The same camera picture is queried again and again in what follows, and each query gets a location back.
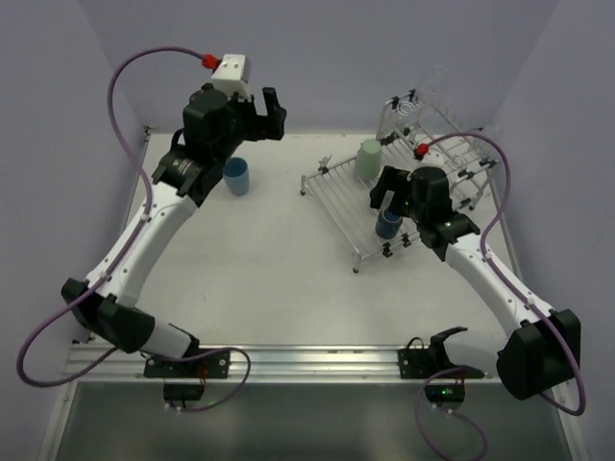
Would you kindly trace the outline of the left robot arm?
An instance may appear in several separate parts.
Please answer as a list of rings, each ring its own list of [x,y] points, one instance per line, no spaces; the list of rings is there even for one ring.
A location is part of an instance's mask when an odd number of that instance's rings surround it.
[[[172,361],[197,354],[199,341],[185,330],[137,308],[141,290],[177,231],[223,178],[223,169],[245,141],[279,141],[287,111],[273,87],[262,91],[266,113],[252,98],[227,96],[211,84],[193,93],[183,126],[147,177],[146,197],[103,260],[84,279],[61,289],[78,323],[126,353]]]

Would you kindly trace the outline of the light blue plastic cup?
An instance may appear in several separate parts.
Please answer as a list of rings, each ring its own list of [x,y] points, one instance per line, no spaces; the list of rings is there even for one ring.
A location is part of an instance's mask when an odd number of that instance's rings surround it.
[[[233,195],[246,195],[250,189],[247,161],[244,158],[230,158],[223,168],[223,179]]]

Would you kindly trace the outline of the dark blue ceramic cup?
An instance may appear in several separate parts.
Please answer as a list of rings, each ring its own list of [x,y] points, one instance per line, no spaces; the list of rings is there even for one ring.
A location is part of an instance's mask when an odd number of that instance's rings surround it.
[[[375,225],[375,234],[381,239],[390,240],[397,235],[402,223],[402,216],[385,208],[378,215]]]

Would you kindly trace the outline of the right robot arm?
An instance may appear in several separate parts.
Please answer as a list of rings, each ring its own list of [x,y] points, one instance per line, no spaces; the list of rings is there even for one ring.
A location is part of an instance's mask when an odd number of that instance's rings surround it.
[[[433,335],[429,353],[437,369],[467,366],[493,374],[518,400],[580,378],[578,317],[569,309],[555,310],[503,266],[484,232],[453,209],[442,169],[384,167],[370,206],[411,220],[423,245],[465,279],[502,328],[503,340],[464,327]]]

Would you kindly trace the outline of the light green plastic cup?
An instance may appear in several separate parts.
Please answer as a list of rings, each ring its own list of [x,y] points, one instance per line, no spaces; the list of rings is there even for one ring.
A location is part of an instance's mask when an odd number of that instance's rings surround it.
[[[381,171],[381,144],[376,139],[364,140],[355,159],[356,175],[363,181],[377,178]]]

